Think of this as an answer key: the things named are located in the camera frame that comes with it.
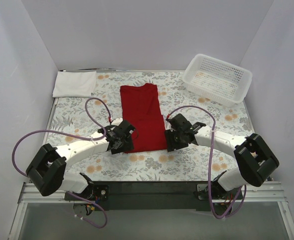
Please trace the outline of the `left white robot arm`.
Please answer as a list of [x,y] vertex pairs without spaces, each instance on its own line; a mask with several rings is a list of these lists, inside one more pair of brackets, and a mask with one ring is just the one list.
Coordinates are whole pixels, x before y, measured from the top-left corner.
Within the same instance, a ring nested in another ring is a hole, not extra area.
[[66,145],[43,145],[26,169],[26,175],[44,197],[57,190],[73,192],[82,200],[94,195],[94,182],[85,173],[68,169],[93,155],[110,151],[111,154],[134,149],[132,133],[135,127],[122,118],[94,132],[89,140],[78,140]]

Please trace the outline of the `red t-shirt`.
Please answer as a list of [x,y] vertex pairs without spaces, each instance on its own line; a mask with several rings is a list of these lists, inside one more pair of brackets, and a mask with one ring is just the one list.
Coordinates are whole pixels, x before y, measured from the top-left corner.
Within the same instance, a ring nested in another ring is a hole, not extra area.
[[122,117],[135,127],[130,153],[167,149],[164,117],[160,110],[158,87],[152,83],[143,86],[120,87]]

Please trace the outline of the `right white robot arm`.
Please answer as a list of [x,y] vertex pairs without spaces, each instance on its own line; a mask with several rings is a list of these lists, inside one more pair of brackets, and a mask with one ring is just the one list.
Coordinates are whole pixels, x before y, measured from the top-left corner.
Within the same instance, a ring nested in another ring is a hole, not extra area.
[[201,122],[191,124],[180,113],[166,121],[170,124],[170,129],[165,131],[168,152],[194,144],[212,147],[236,160],[237,167],[221,173],[211,183],[214,195],[219,199],[244,185],[260,187],[280,165],[259,134],[239,136],[213,131]]

